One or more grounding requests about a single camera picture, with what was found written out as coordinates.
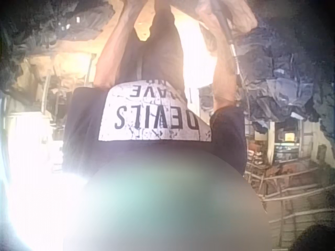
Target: bright light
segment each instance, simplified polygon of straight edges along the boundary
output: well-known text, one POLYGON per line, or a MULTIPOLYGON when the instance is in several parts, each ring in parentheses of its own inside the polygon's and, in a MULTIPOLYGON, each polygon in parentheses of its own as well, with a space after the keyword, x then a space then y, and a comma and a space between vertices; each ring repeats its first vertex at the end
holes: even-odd
POLYGON ((86 181, 49 174, 9 189, 9 218, 19 238, 34 251, 61 251, 66 218, 86 181))

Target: fabric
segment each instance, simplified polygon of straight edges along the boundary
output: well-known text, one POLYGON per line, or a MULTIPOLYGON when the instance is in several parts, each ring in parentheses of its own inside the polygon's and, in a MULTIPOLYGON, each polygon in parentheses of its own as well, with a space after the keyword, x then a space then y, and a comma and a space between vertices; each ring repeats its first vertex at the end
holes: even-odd
POLYGON ((64 133, 64 171, 90 177, 122 153, 166 147, 210 152, 244 173, 247 147, 242 110, 219 110, 208 126, 187 109, 168 83, 165 87, 159 81, 140 83, 121 84, 108 93, 93 88, 74 91, 64 133), (126 86, 140 83, 146 88, 126 91, 126 86), (161 98, 160 92, 165 94, 165 90, 166 98, 161 98), (123 109, 112 107, 113 99, 123 102, 123 109))
POLYGON ((132 31, 120 64, 117 84, 137 80, 137 65, 142 58, 142 79, 166 79, 184 96, 184 53, 174 20, 170 9, 157 13, 145 42, 138 38, 135 29, 132 31))

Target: stick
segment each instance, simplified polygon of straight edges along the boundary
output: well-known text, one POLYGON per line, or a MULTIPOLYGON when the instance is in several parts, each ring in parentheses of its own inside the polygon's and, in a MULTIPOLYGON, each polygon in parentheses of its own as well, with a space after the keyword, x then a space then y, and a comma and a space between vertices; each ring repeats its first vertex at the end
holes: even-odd
POLYGON ((319 167, 315 167, 315 168, 312 168, 310 170, 305 170, 305 171, 298 172, 298 173, 277 175, 277 176, 265 178, 264 180, 286 178, 286 177, 290 177, 290 176, 296 176, 296 175, 300 175, 300 174, 306 174, 306 173, 314 172, 316 170, 320 170, 320 168, 319 167))
MULTIPOLYGON (((297 216, 310 215, 310 214, 316 214, 316 213, 330 213, 330 212, 335 212, 335 208, 323 208, 323 209, 315 209, 315 210, 297 212, 297 213, 287 215, 283 219, 287 220, 289 218, 297 217, 297 216)), ((271 221, 269 221, 269 224, 276 223, 276 222, 281 221, 281 220, 282 220, 282 218, 271 220, 271 221)))
MULTIPOLYGON (((319 184, 312 184, 312 185, 306 185, 306 186, 300 186, 300 187, 288 187, 288 188, 284 189, 282 192, 304 190, 304 189, 309 189, 309 188, 315 188, 315 187, 318 187, 318 186, 319 186, 319 184)), ((265 195, 265 198, 271 198, 271 197, 277 196, 279 194, 280 194, 279 192, 274 192, 270 195, 265 195)))
POLYGON ((290 196, 286 196, 286 197, 264 199, 263 202, 292 200, 292 199, 296 199, 296 198, 300 198, 300 197, 304 197, 304 196, 317 195, 318 193, 321 193, 321 192, 327 191, 327 190, 331 190, 333 188, 335 188, 335 185, 332 185, 332 186, 329 186, 329 187, 325 187, 325 188, 319 188, 319 189, 316 189, 316 190, 313 190, 313 191, 310 191, 310 192, 300 193, 298 195, 290 195, 290 196))

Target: shorts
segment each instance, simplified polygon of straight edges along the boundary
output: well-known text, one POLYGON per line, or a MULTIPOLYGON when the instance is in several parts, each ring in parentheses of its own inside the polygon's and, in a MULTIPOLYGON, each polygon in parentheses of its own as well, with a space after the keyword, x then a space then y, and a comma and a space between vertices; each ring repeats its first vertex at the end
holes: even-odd
POLYGON ((147 41, 141 41, 135 29, 132 31, 116 84, 161 79, 184 93, 184 53, 174 21, 171 10, 161 10, 153 19, 147 41))

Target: hand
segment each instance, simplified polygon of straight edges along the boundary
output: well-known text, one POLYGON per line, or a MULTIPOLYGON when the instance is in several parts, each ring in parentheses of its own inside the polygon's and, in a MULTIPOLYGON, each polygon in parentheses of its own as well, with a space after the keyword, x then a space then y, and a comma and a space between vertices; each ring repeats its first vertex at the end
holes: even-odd
POLYGON ((222 1, 232 14, 232 23, 239 31, 247 33, 258 25, 257 19, 245 0, 222 1))
MULTIPOLYGON (((257 27, 257 20, 250 7, 244 0, 215 0, 222 1, 232 14, 232 24, 240 32, 247 33, 257 27)), ((213 10, 210 0, 199 0, 196 12, 204 21, 205 25, 220 26, 213 10)))

